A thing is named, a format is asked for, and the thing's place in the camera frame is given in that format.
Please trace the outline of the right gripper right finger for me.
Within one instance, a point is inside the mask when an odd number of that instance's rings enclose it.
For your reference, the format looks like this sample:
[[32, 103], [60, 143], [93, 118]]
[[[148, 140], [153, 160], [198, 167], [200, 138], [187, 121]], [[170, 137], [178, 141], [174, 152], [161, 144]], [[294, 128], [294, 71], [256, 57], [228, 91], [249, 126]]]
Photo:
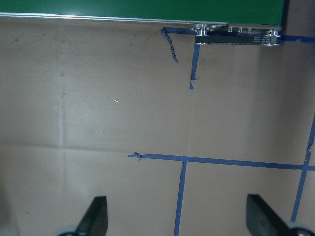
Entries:
[[246, 226], [252, 236], [292, 236], [287, 224], [258, 194], [247, 195]]

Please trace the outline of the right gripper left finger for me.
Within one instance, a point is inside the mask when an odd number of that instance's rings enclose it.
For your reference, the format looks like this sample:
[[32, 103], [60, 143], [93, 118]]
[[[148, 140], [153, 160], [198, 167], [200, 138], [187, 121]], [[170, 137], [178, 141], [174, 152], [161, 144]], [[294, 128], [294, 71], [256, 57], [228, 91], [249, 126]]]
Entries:
[[97, 196], [74, 231], [75, 236], [105, 236], [108, 229], [106, 196]]

